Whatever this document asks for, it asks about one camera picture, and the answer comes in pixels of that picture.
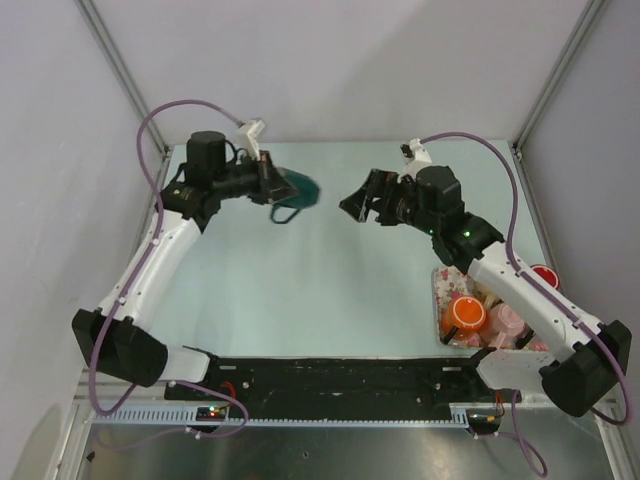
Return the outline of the dark green mug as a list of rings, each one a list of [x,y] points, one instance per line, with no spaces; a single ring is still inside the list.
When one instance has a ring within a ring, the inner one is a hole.
[[[270,221],[276,225],[285,225],[296,218],[303,210],[315,206],[320,199],[321,188],[311,177],[300,172],[280,167],[279,173],[296,189],[297,193],[287,199],[277,201],[270,211]],[[284,219],[277,219],[278,210],[290,210]]]

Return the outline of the orange mug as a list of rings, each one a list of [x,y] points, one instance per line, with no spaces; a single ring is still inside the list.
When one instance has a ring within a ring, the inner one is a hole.
[[[477,335],[487,319],[483,304],[472,296],[458,296],[449,302],[440,318],[441,340],[468,341]]]

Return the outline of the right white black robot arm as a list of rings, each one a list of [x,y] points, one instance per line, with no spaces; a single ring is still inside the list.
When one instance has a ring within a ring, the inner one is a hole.
[[[496,228],[466,211],[449,167],[426,166],[409,176],[373,169],[339,207],[359,223],[375,211],[383,226],[405,224],[429,235],[442,263],[496,294],[546,344],[550,357],[541,365],[515,351],[501,360],[493,348],[461,378],[469,398],[483,401],[497,389],[539,391],[581,417],[624,381],[631,331],[580,309],[509,251]]]

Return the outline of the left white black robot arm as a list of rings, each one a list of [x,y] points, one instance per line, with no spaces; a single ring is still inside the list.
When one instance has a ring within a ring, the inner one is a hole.
[[[221,389],[220,372],[208,353],[171,346],[151,334],[157,308],[186,253],[201,237],[225,200],[245,197],[274,205],[296,196],[298,188],[259,146],[263,123],[251,121],[238,132],[245,155],[226,158],[228,140],[215,131],[195,132],[186,159],[160,193],[152,224],[124,274],[92,311],[81,309],[72,330],[92,373],[141,387],[159,381],[187,381],[201,399]]]

